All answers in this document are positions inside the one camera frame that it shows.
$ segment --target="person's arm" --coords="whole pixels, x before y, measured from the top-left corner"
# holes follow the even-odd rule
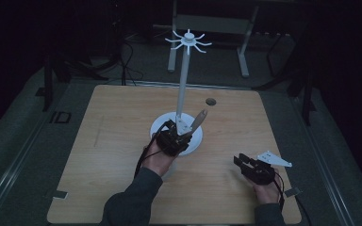
[[[255,209],[255,225],[257,226],[283,226],[286,225],[278,203],[280,193],[274,182],[259,186],[246,178],[253,186],[259,206]],[[280,185],[280,180],[275,175],[275,182]]]
[[[160,149],[154,141],[146,155],[158,151]],[[162,152],[146,158],[132,184],[107,201],[100,225],[148,225],[152,202],[163,184],[161,176],[168,171],[175,158]]]

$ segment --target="forearm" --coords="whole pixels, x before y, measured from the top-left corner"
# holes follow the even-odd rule
[[[141,168],[125,192],[107,201],[101,225],[148,225],[152,202],[162,184],[156,173]]]
[[[286,225],[278,203],[262,204],[255,209],[255,224],[257,226]]]

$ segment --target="table top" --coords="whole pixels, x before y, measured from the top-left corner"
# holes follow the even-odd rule
[[[58,190],[51,223],[97,223],[113,194],[132,182],[142,148],[157,117],[176,109],[177,88],[97,86],[79,128]],[[206,104],[214,98],[216,104]],[[233,156],[280,155],[266,111],[255,91],[187,89],[184,113],[206,108],[203,140],[197,150],[175,160],[152,205],[153,224],[245,224],[255,220],[255,193]],[[279,169],[285,188],[287,173]],[[295,199],[286,198],[286,223],[301,221]]]

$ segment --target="white round base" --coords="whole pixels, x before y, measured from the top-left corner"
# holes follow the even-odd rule
[[[152,134],[156,133],[157,130],[160,128],[160,126],[164,122],[166,122],[168,120],[175,121],[175,114],[176,114],[175,112],[169,112],[169,113],[159,116],[152,124],[150,136],[152,137]],[[193,118],[191,115],[188,115],[185,113],[182,113],[181,119],[188,125],[191,125],[193,123],[193,121],[195,120],[195,118]],[[195,151],[198,148],[198,146],[201,144],[203,136],[204,136],[204,132],[202,130],[202,127],[199,126],[193,133],[192,139],[189,142],[188,148],[184,152],[180,153],[179,155],[182,156],[182,155],[186,155],[186,154],[189,154],[189,153],[192,153],[193,151]]]

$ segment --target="human hand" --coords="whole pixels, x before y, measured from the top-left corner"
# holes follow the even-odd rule
[[[150,154],[153,155],[143,160],[142,166],[149,170],[152,170],[160,177],[163,176],[169,170],[170,165],[172,164],[174,159],[178,156],[178,155],[169,156],[161,152],[160,148],[157,146],[156,140],[154,140],[154,142],[152,143],[151,147],[149,148],[145,156],[148,156]]]
[[[275,169],[275,172],[275,182],[280,185],[280,179],[277,175],[278,169]],[[274,182],[269,183],[266,186],[260,186],[249,178],[245,178],[252,185],[259,204],[278,203],[280,198],[280,192]]]

